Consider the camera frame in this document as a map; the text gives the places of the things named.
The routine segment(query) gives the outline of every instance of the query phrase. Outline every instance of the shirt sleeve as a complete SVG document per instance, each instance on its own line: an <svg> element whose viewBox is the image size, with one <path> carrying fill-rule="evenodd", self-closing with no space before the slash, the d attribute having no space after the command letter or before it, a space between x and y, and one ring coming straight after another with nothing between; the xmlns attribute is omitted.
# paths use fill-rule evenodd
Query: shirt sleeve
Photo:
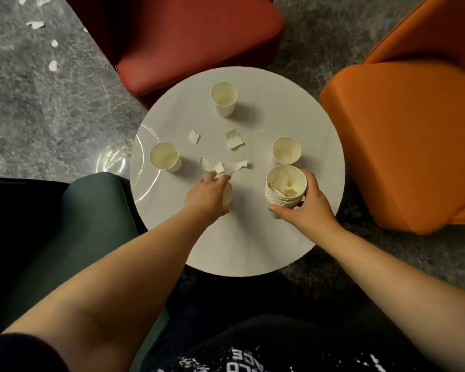
<svg viewBox="0 0 465 372"><path fill-rule="evenodd" d="M41 339L27 334L1 334L0 372L12 370L69 372L57 351Z"/></svg>

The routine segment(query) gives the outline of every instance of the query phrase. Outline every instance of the tabletop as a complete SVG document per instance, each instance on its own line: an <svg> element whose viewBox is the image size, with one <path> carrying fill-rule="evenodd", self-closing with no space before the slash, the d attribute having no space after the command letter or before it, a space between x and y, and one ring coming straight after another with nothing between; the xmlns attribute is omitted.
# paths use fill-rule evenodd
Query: tabletop
<svg viewBox="0 0 465 372"><path fill-rule="evenodd" d="M217 115L210 89L227 81L239 92L234 113ZM194 129L196 145L188 140ZM236 129L244 145L231 150L225 133ZM199 238L187 264L222 276L268 273L296 261L313 243L289 223L267 210L265 177L273 167L272 145L279 137L295 138L302 147L299 168L313 171L334 213L345 184L343 150L322 106L294 82L272 72L226 67L187 78L167 91L149 110L133 143L130 180L136 208L148 229L180 211L188 190L202 177L200 158L213 166L248 160L248 168L232 174L234 189L229 214ZM158 142L179 150L181 169L170 174L150 163Z"/></svg>

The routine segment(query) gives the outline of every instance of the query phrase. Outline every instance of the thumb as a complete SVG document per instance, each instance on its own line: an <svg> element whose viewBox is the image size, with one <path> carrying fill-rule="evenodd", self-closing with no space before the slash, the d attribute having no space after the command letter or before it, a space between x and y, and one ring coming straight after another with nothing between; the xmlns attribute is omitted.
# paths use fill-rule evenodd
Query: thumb
<svg viewBox="0 0 465 372"><path fill-rule="evenodd" d="M269 211L272 211L279 218L284 219L286 222L291 223L294 210L282 207L279 205L269 205Z"/></svg>

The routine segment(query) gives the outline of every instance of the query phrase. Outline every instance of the mottled gray floor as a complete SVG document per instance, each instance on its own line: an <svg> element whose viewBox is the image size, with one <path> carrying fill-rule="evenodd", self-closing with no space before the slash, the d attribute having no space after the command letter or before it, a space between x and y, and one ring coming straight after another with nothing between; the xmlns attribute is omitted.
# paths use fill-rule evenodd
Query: mottled gray floor
<svg viewBox="0 0 465 372"><path fill-rule="evenodd" d="M276 0L286 26L270 69L318 97L421 1ZM33 20L46 28L31 30L25 23ZM53 38L59 47L50 45ZM54 59L55 73L48 70ZM132 141L144 114L64 0L41 9L35 0L0 0L0 176L74 181L96 170L104 149ZM339 217L384 250L465 288L465 227L426 237L382 231L351 180ZM319 249L282 273L312 297L350 284Z"/></svg>

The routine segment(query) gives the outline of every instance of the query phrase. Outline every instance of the person's right arm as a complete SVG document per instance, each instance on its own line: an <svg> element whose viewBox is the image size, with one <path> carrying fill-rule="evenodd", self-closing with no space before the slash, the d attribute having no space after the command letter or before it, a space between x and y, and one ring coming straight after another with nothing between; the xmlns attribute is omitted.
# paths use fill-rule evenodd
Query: person's right arm
<svg viewBox="0 0 465 372"><path fill-rule="evenodd" d="M465 291L440 281L344 230L313 173L296 210L269 210L333 256L366 294L429 359L465 371Z"/></svg>

